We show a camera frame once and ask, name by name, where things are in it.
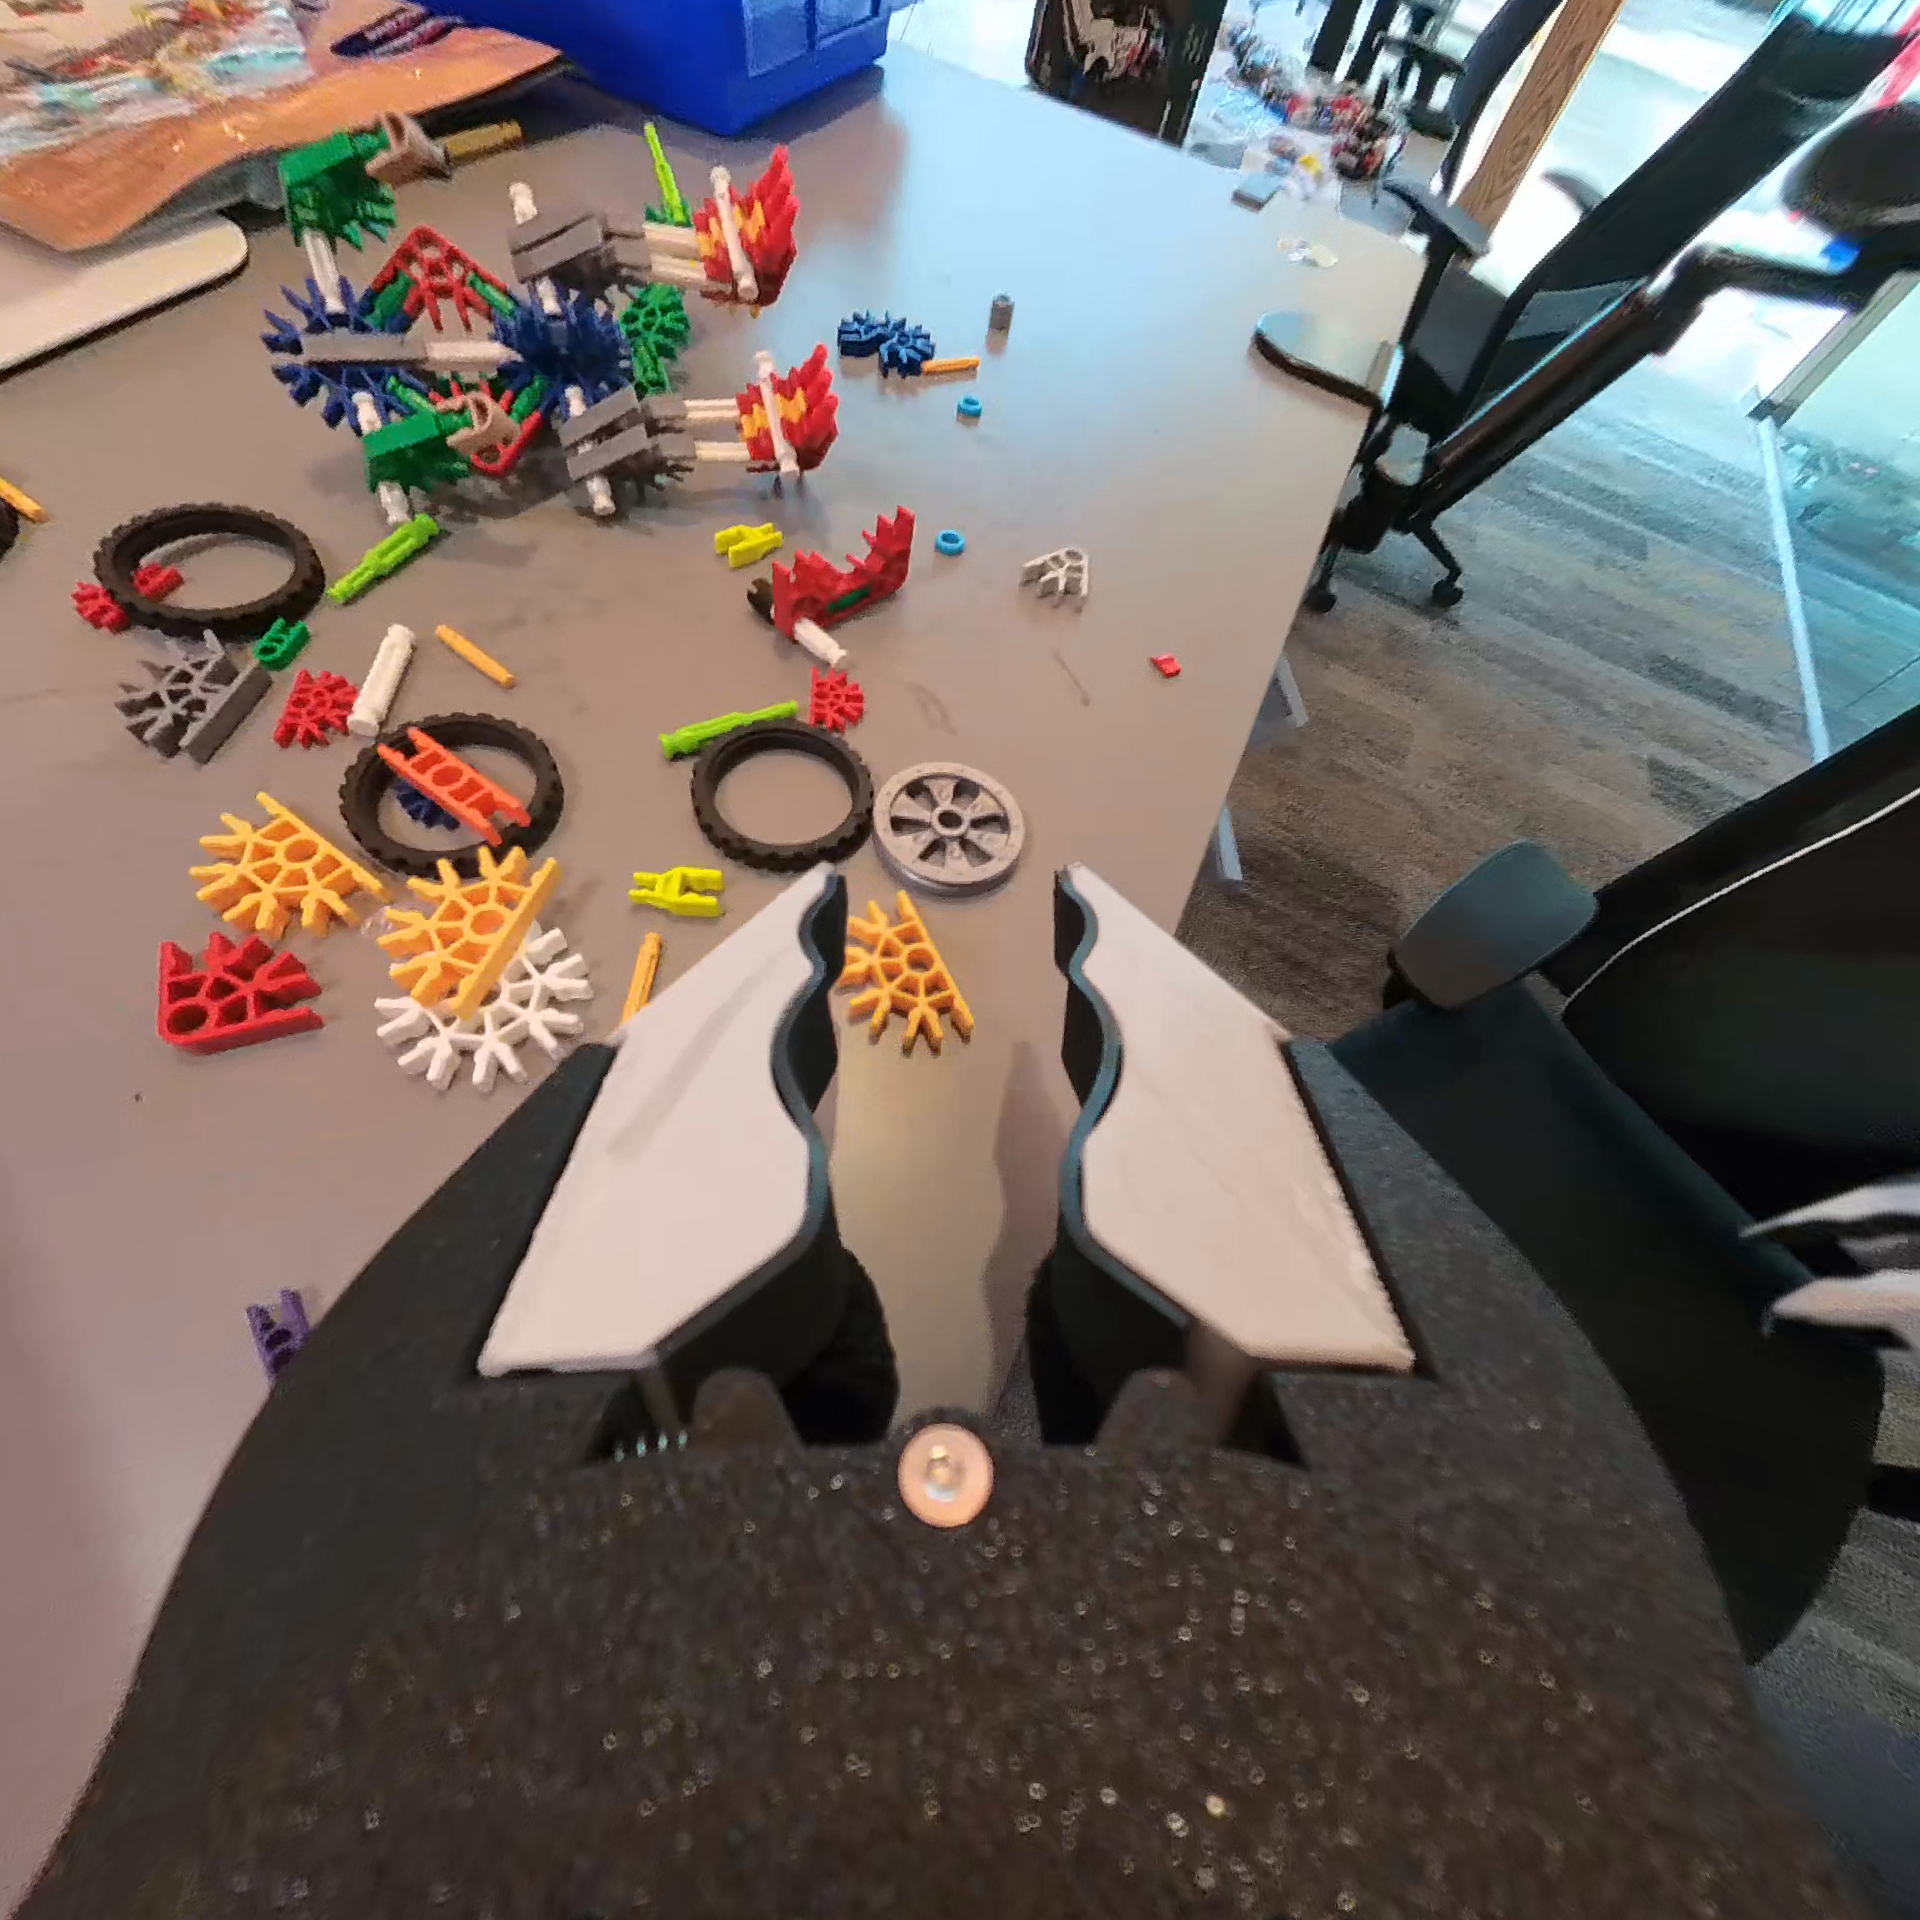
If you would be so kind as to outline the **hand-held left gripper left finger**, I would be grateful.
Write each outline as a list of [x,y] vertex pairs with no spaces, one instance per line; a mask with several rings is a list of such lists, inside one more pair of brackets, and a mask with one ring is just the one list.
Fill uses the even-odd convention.
[[812,1444],[891,1428],[898,1358],[818,1125],[845,917],[842,876],[812,864],[622,1023],[484,1379],[631,1379],[678,1428],[707,1379],[753,1371]]

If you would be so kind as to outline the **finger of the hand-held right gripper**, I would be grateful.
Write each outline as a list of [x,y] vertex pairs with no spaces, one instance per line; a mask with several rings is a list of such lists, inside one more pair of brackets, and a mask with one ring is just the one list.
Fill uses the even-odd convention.
[[1838,1251],[1917,1246],[1917,1175],[1893,1175],[1778,1211],[1744,1227],[1744,1237],[1778,1243],[1831,1243]]
[[1917,1333],[1917,1269],[1872,1269],[1860,1277],[1823,1277],[1778,1296],[1773,1323],[1806,1323],[1855,1333]]

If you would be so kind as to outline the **red toothed strip connector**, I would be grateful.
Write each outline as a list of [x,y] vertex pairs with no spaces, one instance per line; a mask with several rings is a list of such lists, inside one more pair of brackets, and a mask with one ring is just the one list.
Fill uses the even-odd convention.
[[879,514],[863,536],[863,554],[849,554],[839,566],[818,551],[795,551],[789,562],[772,562],[768,573],[777,600],[772,630],[789,637],[793,618],[812,618],[831,630],[856,609],[894,597],[911,573],[913,536],[918,514],[898,505],[891,514]]

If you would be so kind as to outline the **white snowflake connector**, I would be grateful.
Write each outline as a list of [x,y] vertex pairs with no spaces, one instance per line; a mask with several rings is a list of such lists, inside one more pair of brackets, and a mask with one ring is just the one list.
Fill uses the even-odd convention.
[[476,1089],[496,1082],[524,1084],[524,1049],[562,1061],[584,1035],[582,1004],[590,997],[588,961],[562,927],[535,925],[472,1015],[452,1018],[411,997],[383,997],[371,1003],[374,1039],[394,1051],[400,1074],[430,1089],[446,1089],[461,1074]]

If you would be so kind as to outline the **black office chair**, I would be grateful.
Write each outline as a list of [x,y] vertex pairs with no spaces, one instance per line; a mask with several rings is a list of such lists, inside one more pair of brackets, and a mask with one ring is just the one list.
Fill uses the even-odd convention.
[[1332,571],[1345,551],[1374,551],[1411,531],[1444,566],[1434,600],[1459,600],[1459,562],[1434,531],[1436,508],[1406,513],[1434,454],[1486,403],[1548,362],[1552,348],[1593,323],[1642,277],[1656,275],[1711,212],[1689,185],[1684,138],[1676,130],[1628,176],[1589,193],[1556,176],[1577,224],[1508,290],[1473,272],[1486,228],[1427,179],[1387,172],[1380,188],[1411,214],[1427,243],[1412,309],[1395,346],[1385,390],[1368,390],[1368,433],[1354,487],[1336,508],[1307,590],[1307,609],[1336,605]]
[[1769,1654],[1874,1503],[1878,1348],[1917,1350],[1765,1316],[1917,1246],[1744,1237],[1917,1175],[1917,716],[1593,891],[1481,858],[1332,1058],[1597,1348]]
[[1669,351],[1739,290],[1852,307],[1917,264],[1917,100],[1864,103],[1917,45],[1912,4],[1778,4],[1764,39],[1679,127],[1704,221],[1548,360],[1604,372]]

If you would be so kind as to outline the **orange half-circle connector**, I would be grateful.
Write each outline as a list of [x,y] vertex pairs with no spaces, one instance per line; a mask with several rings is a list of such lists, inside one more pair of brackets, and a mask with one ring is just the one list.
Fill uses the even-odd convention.
[[863,914],[849,914],[834,990],[849,997],[845,1015],[866,1026],[873,1043],[891,1029],[902,1055],[918,1043],[941,1055],[948,1039],[972,1040],[972,1009],[904,888],[891,908],[867,901]]
[[194,899],[225,925],[263,941],[291,930],[323,938],[334,925],[362,925],[366,908],[387,904],[387,886],[288,803],[258,789],[263,816],[223,812],[223,829],[200,838],[204,858],[190,867]]

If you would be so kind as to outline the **black rubber tyre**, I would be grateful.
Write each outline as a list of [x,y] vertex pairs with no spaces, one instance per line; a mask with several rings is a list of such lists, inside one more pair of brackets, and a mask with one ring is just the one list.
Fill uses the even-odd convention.
[[[736,829],[720,809],[724,780],[753,757],[793,755],[830,768],[845,787],[845,812],[824,834],[769,841]],[[804,876],[812,864],[834,864],[859,851],[875,829],[875,776],[863,755],[834,732],[798,719],[761,719],[707,740],[693,763],[693,816],[715,851],[764,876]]]
[[[532,829],[501,829],[510,851],[523,846],[537,851],[566,816],[566,784],[553,748],[520,720],[478,711],[427,716],[406,729],[383,735],[374,745],[400,745],[409,729],[423,729],[443,748],[469,759],[484,776],[506,787],[535,819]],[[406,879],[435,879],[436,858],[469,876],[472,850],[484,846],[476,831],[464,829],[420,829],[390,803],[390,787],[400,784],[378,757],[374,745],[366,748],[353,763],[338,789],[338,812],[362,851],[378,867]]]
[[[281,551],[288,577],[271,595],[228,608],[185,608],[135,586],[138,567],[157,548],[209,536]],[[94,548],[94,577],[138,627],[170,641],[209,632],[225,647],[254,642],[276,621],[304,621],[323,600],[326,586],[323,562],[304,528],[283,514],[228,502],[180,502],[120,521]]]

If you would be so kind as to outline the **grey wheel hub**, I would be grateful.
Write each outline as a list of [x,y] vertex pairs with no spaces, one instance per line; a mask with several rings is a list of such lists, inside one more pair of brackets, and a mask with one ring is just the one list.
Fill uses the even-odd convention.
[[873,838],[904,888],[979,899],[1010,880],[1028,827],[1002,780],[960,759],[924,759],[879,784]]

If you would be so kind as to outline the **lime green plastic rod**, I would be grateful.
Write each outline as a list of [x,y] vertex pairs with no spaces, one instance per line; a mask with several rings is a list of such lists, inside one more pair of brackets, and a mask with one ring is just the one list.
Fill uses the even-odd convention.
[[768,707],[734,707],[734,711],[720,711],[702,720],[687,720],[670,732],[659,732],[659,755],[666,759],[687,759],[707,752],[707,745],[734,735],[734,732],[747,732],[753,725],[769,725],[769,720],[793,720],[798,716],[798,701],[788,697],[788,701],[772,701]]
[[346,567],[337,580],[326,585],[326,600],[342,608],[367,595],[374,585],[399,573],[411,566],[430,541],[439,538],[439,521],[430,513],[419,513],[390,528],[383,541],[366,548],[366,554]]

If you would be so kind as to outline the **red wedge connector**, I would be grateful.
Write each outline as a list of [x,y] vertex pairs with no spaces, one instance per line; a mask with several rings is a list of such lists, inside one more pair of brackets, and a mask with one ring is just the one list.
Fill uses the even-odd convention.
[[318,1030],[318,981],[291,952],[258,932],[209,932],[200,952],[157,948],[157,1039],[190,1055],[225,1055],[247,1043]]

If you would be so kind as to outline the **grey half-circle connector stack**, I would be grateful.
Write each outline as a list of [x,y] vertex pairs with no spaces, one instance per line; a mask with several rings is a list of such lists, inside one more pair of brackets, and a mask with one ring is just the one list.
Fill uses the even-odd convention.
[[273,676],[252,657],[203,630],[170,641],[164,659],[140,659],[144,683],[123,683],[115,707],[120,729],[157,757],[185,755],[204,768],[273,690]]

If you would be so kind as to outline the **multicoloured construction toy model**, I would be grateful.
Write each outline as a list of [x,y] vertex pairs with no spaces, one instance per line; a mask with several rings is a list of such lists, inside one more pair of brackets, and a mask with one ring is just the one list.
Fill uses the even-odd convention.
[[394,231],[394,185],[451,176],[467,160],[461,139],[386,115],[276,160],[307,277],[263,312],[261,344],[291,401],[358,439],[390,528],[427,493],[513,477],[537,437],[601,518],[625,487],[704,463],[789,480],[830,457],[839,401],[826,346],[788,372],[761,348],[720,399],[672,383],[687,298],[761,312],[784,290],[798,217],[788,145],[747,181],[715,167],[707,193],[684,202],[655,127],[642,135],[661,212],[537,202],[513,181],[513,277],[436,228]]

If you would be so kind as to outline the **blue plastic bin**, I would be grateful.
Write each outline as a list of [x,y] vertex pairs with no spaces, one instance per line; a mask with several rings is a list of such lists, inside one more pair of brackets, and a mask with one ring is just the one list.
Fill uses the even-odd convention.
[[902,4],[427,4],[427,9],[542,41],[601,91],[732,138],[879,62]]

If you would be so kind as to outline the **black box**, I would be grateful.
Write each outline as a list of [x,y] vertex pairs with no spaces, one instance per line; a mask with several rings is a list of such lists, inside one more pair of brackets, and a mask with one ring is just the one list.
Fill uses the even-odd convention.
[[1034,91],[1182,145],[1226,4],[1039,4],[1021,73]]

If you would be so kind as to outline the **wooden pillar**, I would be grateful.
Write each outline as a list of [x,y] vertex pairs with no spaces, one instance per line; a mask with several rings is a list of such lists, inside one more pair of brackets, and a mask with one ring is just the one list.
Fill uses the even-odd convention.
[[1454,142],[1454,202],[1491,234],[1544,155],[1622,4],[1553,4]]

